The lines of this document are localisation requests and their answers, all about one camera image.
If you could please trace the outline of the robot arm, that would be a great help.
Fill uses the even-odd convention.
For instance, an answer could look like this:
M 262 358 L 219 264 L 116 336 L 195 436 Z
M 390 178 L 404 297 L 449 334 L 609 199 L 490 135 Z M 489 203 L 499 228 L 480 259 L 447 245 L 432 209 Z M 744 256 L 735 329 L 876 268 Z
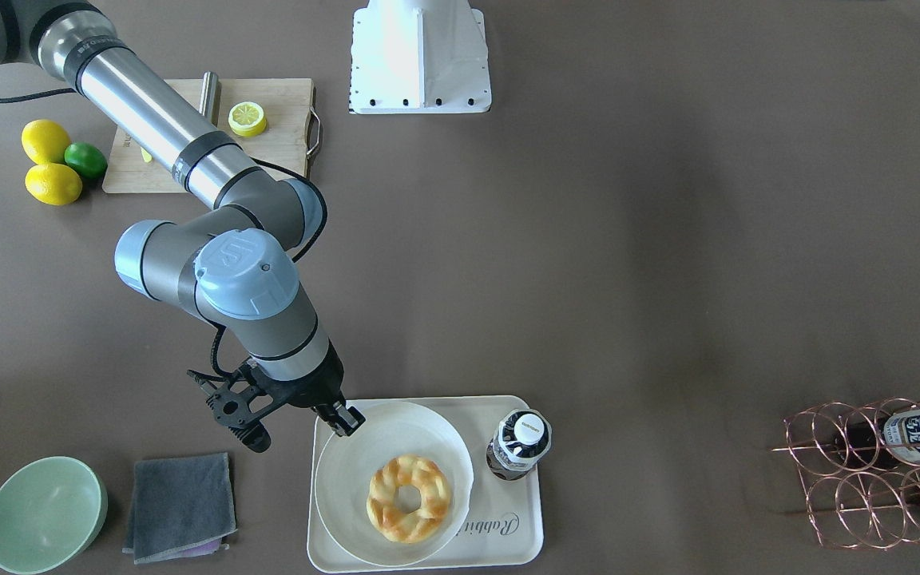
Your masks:
M 87 1 L 0 1 L 0 65 L 29 63 L 94 105 L 159 161 L 204 211 L 182 223 L 147 219 L 114 248 L 133 291 L 212 325 L 211 368 L 188 375 L 212 416 L 264 452 L 264 419 L 309 409 L 340 437 L 364 415 L 343 396 L 344 368 L 304 290 L 297 260 L 325 229 L 311 180 L 282 179 L 216 127 Z

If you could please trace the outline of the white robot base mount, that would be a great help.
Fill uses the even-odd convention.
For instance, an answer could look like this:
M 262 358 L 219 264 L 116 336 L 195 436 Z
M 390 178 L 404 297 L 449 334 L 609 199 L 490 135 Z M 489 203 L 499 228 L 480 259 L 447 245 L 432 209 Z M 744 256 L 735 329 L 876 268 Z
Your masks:
M 370 1 L 353 14 L 353 114 L 485 113 L 485 18 L 467 1 Z

